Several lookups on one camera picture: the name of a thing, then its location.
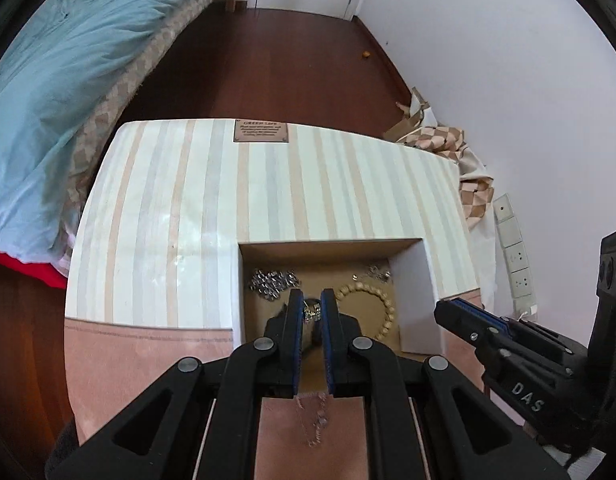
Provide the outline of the small gold clasp earring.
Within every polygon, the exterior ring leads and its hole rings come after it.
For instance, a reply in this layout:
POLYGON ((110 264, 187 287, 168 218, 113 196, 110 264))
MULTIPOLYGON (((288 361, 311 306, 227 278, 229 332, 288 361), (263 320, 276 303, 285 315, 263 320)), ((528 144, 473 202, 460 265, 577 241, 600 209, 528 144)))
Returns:
POLYGON ((312 323, 319 322, 321 318, 321 301, 317 298, 305 298, 304 306, 304 322, 312 323))

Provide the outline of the white power strip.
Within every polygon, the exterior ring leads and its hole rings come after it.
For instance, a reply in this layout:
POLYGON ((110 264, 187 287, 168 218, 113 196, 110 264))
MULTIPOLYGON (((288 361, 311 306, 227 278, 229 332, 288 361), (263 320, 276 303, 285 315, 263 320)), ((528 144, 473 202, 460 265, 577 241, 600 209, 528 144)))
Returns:
POLYGON ((508 194, 496 198, 492 206, 509 278, 514 315, 518 320, 531 320, 536 318, 538 307, 520 224, 508 194))

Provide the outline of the pink suede mat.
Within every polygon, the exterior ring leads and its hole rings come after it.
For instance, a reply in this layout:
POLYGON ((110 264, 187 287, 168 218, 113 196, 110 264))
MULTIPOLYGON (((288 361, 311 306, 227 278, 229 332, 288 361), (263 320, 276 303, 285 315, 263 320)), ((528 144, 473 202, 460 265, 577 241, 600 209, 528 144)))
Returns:
MULTIPOLYGON (((184 356, 228 356, 230 330, 151 330, 66 320, 67 390, 77 439, 86 442, 151 382, 184 356)), ((368 458, 362 403, 325 392, 323 352, 302 356, 296 399, 261 405, 258 479, 365 479, 368 458)))

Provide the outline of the checkered beige scarf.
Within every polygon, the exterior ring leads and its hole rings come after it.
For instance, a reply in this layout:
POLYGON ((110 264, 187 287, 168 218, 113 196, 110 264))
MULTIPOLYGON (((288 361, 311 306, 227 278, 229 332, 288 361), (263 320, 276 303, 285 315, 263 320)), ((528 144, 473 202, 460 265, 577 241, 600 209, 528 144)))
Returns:
POLYGON ((486 217, 494 200, 494 178, 466 143, 463 129, 440 124, 417 88, 410 89, 410 96, 408 105, 396 103, 402 118, 382 133, 382 139, 432 153, 458 167, 460 203, 472 230, 486 217))

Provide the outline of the red bed sheet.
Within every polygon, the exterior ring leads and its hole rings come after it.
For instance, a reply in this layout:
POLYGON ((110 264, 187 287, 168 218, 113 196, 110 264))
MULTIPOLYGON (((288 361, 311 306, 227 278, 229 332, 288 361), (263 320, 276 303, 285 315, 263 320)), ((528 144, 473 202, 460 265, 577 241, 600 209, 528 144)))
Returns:
POLYGON ((67 278, 50 263, 22 263, 20 260, 12 258, 0 252, 0 266, 34 278, 52 288, 66 289, 67 278))

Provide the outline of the patterned mattress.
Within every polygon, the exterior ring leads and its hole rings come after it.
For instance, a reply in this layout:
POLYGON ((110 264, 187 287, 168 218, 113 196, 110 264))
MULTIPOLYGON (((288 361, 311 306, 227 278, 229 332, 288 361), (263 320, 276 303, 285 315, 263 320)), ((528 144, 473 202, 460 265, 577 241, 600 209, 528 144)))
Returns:
POLYGON ((114 133, 116 122, 145 78, 156 69, 174 40, 214 1, 183 0, 180 6, 170 11, 143 51, 127 65, 112 88, 96 104, 86 122, 77 130, 69 165, 60 234, 58 234, 60 258, 54 263, 62 273, 68 272, 78 224, 90 186, 95 179, 107 141, 114 133))

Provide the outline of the light blue duvet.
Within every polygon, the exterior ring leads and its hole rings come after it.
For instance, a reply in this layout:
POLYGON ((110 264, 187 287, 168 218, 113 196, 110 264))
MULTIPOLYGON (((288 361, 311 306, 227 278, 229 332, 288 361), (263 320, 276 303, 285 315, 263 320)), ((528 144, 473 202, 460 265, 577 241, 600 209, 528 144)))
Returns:
POLYGON ((60 258, 77 130, 183 0, 46 0, 0 60, 0 252, 60 258))

